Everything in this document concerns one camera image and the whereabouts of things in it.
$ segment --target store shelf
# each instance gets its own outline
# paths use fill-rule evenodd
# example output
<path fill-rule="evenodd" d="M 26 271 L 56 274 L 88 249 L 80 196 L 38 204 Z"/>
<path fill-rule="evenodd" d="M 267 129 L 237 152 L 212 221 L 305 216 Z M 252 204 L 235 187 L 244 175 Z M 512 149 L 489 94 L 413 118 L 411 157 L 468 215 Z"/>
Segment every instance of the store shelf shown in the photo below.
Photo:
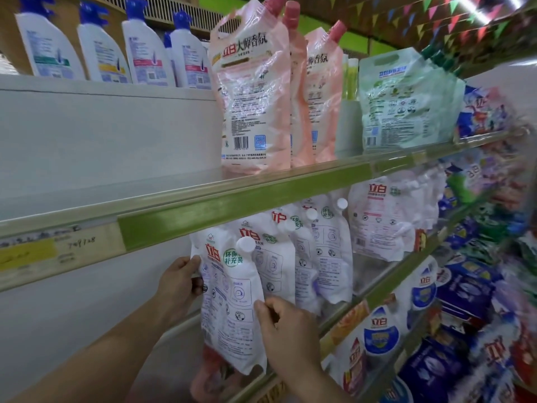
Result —
<path fill-rule="evenodd" d="M 492 190 L 486 191 L 474 203 L 453 210 L 447 220 L 439 223 L 439 228 L 427 234 L 426 246 L 423 251 L 408 253 L 402 261 L 389 264 L 379 272 L 377 277 L 359 289 L 351 303 L 341 303 L 330 319 L 321 325 L 322 359 L 325 359 L 336 345 L 367 317 L 369 311 L 381 305 L 398 285 L 438 248 L 444 239 L 453 232 L 457 223 L 473 213 L 481 203 L 486 202 L 492 193 Z M 232 403 L 276 402 L 286 393 L 287 389 L 282 381 L 278 379 L 275 373 L 269 372 L 254 379 L 252 383 L 229 401 Z"/>
<path fill-rule="evenodd" d="M 226 176 L 217 169 L 0 200 L 0 291 L 507 135 L 350 156 L 263 175 Z"/>
<path fill-rule="evenodd" d="M 441 304 L 435 301 L 427 310 L 420 314 L 416 324 L 396 347 L 393 354 L 382 365 L 367 374 L 362 391 L 356 397 L 358 403 L 377 403 L 384 396 L 392 380 L 399 373 L 406 360 L 413 354 L 421 343 L 421 339 L 430 330 L 431 312 L 440 312 Z"/>

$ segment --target barcode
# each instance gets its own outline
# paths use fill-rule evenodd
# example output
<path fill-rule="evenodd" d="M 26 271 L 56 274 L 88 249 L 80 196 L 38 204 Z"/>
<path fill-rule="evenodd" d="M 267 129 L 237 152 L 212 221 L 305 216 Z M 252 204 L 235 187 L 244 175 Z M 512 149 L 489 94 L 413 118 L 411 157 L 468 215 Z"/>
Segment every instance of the barcode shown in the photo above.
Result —
<path fill-rule="evenodd" d="M 205 340 L 205 342 L 207 342 L 209 345 L 212 345 L 211 333 L 205 329 L 202 331 L 203 331 L 203 339 Z"/>
<path fill-rule="evenodd" d="M 235 150 L 247 150 L 248 149 L 248 136 L 233 137 L 233 144 L 235 146 Z"/>

